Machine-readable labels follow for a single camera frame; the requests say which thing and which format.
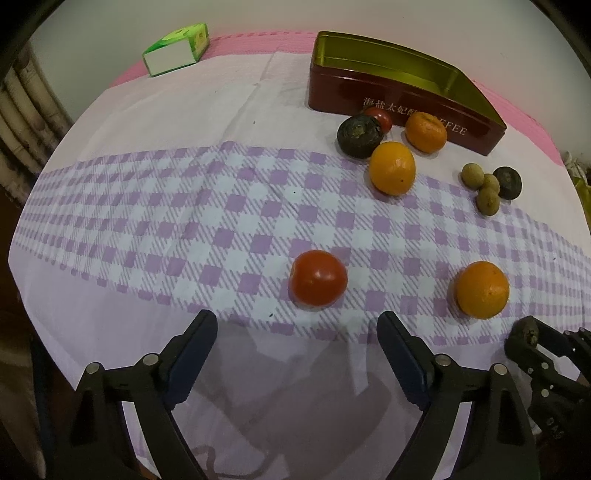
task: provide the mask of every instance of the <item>silver bolt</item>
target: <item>silver bolt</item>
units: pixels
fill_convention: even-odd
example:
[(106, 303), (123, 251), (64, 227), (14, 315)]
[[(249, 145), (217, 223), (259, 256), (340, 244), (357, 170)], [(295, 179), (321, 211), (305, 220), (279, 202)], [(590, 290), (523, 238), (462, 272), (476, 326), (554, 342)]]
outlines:
[(435, 362), (441, 367), (449, 367), (452, 364), (452, 359), (447, 355), (440, 354), (435, 357)]
[(156, 355), (155, 353), (149, 353), (144, 357), (142, 362), (144, 363), (144, 365), (148, 365), (148, 367), (151, 367), (152, 365), (157, 364), (158, 360), (158, 355)]
[(90, 374), (90, 375), (95, 374), (99, 371), (99, 368), (100, 368), (100, 363), (92, 362), (91, 364), (88, 364), (86, 366), (86, 373)]
[(503, 364), (495, 364), (494, 370), (499, 375), (505, 375), (507, 373), (507, 367)]

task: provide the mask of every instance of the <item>green tissue package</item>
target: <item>green tissue package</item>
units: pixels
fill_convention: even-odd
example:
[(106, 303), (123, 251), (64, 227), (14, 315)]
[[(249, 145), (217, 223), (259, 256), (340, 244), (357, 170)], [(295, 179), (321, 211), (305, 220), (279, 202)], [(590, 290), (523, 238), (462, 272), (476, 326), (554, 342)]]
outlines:
[(151, 77), (197, 63), (209, 46), (207, 25), (198, 23), (169, 33), (144, 54)]

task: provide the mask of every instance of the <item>red tomato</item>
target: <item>red tomato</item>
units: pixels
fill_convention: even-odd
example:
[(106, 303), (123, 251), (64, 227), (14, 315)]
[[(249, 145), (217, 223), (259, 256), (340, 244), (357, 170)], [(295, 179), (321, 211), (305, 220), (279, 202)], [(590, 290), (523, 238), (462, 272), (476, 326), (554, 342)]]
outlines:
[(323, 307), (343, 294), (347, 281), (347, 270), (338, 258), (322, 250), (310, 250), (294, 260), (289, 288), (296, 300)]
[(390, 117), (389, 113), (384, 110), (383, 108), (378, 108), (376, 106), (371, 106), (364, 111), (365, 115), (373, 116), (382, 127), (382, 133), (385, 135), (390, 130), (392, 130), (392, 118)]

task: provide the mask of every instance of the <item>pink cloth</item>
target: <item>pink cloth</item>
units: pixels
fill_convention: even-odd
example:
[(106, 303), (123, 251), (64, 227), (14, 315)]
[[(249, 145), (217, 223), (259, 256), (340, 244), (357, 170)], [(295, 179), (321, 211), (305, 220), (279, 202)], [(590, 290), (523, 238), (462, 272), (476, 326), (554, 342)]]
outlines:
[[(305, 31), (270, 31), (224, 35), (211, 39), (211, 43), (202, 59), (211, 59), (221, 55), (273, 53), (311, 53), (316, 39), (315, 32)], [(148, 74), (144, 62), (130, 67), (119, 76), (110, 87), (135, 80)], [(519, 110), (509, 100), (486, 88), (479, 82), (475, 85), (484, 93), (492, 106), (505, 121), (518, 132), (528, 137), (534, 145), (544, 152), (557, 165), (563, 165), (560, 153), (548, 132), (536, 120)]]

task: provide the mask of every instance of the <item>beige curtain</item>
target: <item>beige curtain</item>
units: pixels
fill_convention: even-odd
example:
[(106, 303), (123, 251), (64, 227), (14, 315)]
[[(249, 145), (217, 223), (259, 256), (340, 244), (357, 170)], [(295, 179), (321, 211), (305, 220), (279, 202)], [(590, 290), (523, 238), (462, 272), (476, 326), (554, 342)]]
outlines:
[(71, 125), (25, 46), (0, 84), (0, 187), (19, 205)]

